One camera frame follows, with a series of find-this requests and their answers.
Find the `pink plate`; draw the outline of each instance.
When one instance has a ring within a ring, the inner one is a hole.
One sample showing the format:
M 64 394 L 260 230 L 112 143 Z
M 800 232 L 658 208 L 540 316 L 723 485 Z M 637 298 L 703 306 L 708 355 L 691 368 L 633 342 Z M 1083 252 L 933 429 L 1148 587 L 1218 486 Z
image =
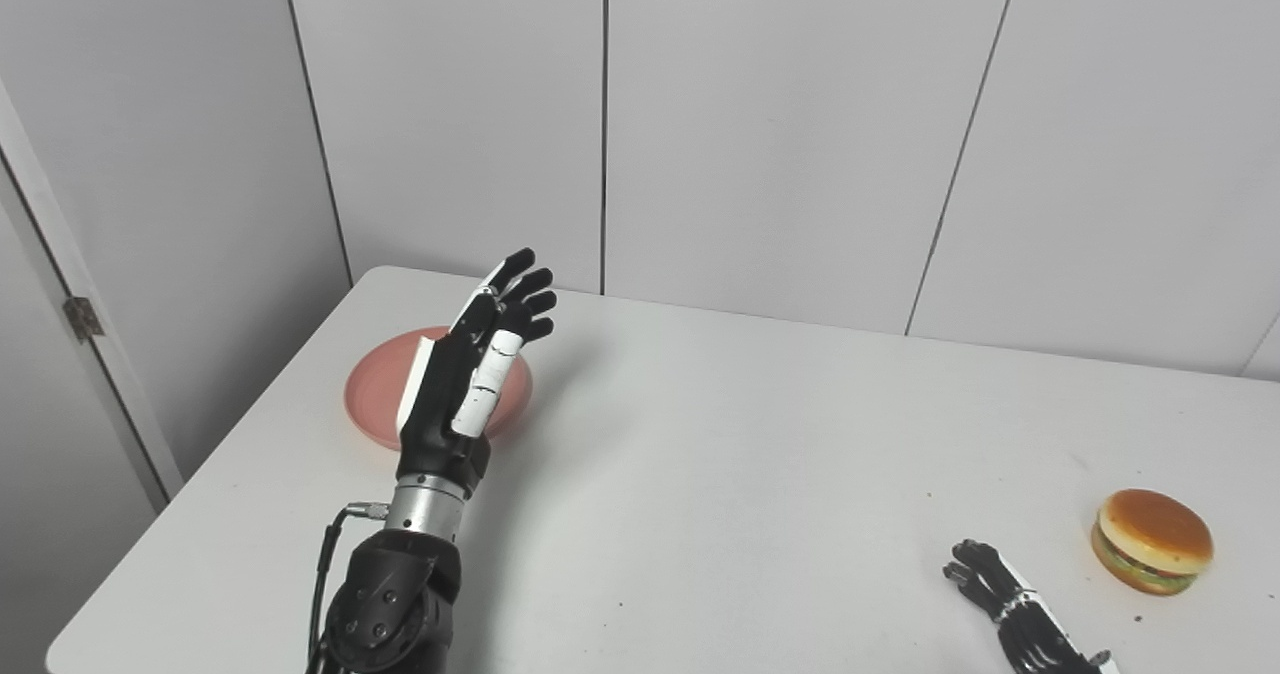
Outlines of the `pink plate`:
M 347 377 L 347 391 L 343 402 L 347 416 L 351 416 L 356 428 L 365 432 L 375 443 L 387 449 L 399 450 L 399 434 L 396 431 L 396 412 L 399 409 L 401 393 L 408 379 L 408 368 L 413 363 L 420 338 L 438 340 L 448 333 L 448 327 L 416 329 L 390 338 L 370 350 Z M 524 356 L 517 356 L 516 363 L 507 373 L 498 395 L 498 408 L 493 411 L 485 436 L 490 440 L 503 434 L 516 421 L 532 393 L 532 379 Z

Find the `white door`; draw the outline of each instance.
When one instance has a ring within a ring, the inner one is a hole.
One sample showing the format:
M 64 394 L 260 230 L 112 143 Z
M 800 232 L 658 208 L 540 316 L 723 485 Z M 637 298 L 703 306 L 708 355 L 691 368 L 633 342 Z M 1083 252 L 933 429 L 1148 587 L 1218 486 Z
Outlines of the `white door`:
M 0 668 L 37 674 L 155 510 L 18 201 L 0 165 Z

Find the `hamburger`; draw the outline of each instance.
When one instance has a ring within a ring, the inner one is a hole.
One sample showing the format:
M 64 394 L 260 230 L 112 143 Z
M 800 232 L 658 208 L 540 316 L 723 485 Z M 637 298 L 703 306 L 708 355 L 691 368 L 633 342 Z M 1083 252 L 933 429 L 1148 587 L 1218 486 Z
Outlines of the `hamburger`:
M 1204 522 L 1174 498 L 1147 490 L 1107 498 L 1091 538 L 1108 572 L 1152 595 L 1184 591 L 1213 559 Z

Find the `black and white robotic hand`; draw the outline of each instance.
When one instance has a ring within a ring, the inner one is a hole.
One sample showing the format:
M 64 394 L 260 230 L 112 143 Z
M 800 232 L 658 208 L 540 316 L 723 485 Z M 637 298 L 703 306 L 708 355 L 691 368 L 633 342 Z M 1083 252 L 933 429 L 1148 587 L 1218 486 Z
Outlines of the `black and white robotic hand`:
M 485 425 L 526 343 L 552 333 L 549 269 L 526 272 L 531 249 L 503 260 L 471 292 L 438 341 L 420 343 L 401 404 L 401 457 L 389 505 L 344 506 L 325 528 L 316 568 L 307 674 L 439 674 L 462 586 L 454 546 L 462 506 L 489 464 Z M 384 519 L 352 551 L 324 625 L 324 579 L 347 515 Z
M 1120 674 L 1110 651 L 1085 659 L 1039 593 L 996 547 L 965 538 L 942 573 L 991 616 L 1014 670 L 1024 674 Z

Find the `robotic arm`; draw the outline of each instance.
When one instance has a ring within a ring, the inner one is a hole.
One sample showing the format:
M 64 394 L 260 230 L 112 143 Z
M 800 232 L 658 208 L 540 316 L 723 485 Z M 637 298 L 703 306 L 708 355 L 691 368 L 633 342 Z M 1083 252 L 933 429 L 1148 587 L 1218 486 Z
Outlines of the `robotic arm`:
M 1023 674 L 1120 674 L 1110 651 L 1085 659 L 1044 600 L 996 547 L 973 538 L 951 547 L 942 574 L 996 623 L 1000 646 Z
M 307 674 L 439 674 L 462 586 L 454 546 L 465 503 L 484 478 L 483 436 L 525 343 L 552 333 L 552 272 L 531 249 L 503 260 L 475 288 L 448 335 L 421 343 L 401 404 L 401 459 L 390 505 L 352 504 L 325 531 L 312 602 Z M 384 519 L 352 551 L 319 629 L 328 559 L 344 515 Z

